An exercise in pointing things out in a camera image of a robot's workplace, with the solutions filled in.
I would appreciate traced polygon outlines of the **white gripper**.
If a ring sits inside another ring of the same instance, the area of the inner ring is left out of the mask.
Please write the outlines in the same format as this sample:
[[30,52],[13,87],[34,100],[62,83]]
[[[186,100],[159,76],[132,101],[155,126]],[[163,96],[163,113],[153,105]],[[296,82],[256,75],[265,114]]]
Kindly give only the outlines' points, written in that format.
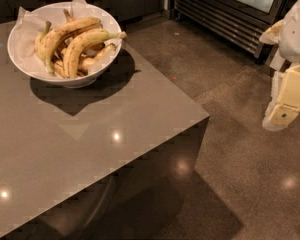
[[277,45],[270,67],[279,71],[286,62],[293,64],[272,78],[271,101],[262,127],[268,131],[287,128],[300,113],[300,0],[297,0],[282,20],[259,37],[268,45]]

